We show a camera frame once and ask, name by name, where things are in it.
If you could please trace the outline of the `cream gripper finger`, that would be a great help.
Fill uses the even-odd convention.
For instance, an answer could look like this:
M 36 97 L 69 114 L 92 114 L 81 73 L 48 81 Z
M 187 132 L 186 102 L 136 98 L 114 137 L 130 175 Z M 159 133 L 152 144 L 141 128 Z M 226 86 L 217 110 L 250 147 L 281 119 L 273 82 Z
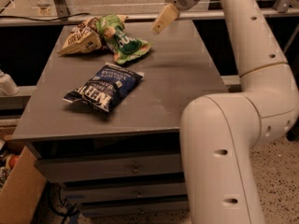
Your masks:
M 179 16 L 178 9 L 173 4 L 166 5 L 152 24 L 151 30 L 159 34 Z

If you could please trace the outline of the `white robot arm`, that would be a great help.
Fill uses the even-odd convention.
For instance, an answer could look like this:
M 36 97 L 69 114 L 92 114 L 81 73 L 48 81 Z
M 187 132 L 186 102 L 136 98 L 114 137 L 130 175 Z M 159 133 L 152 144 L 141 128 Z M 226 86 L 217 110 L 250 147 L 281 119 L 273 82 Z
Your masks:
M 200 0 L 165 0 L 160 33 Z M 241 90 L 201 96 L 180 120 L 180 152 L 192 224 L 265 224 L 249 150 L 298 119 L 291 67 L 255 0 L 221 0 Z

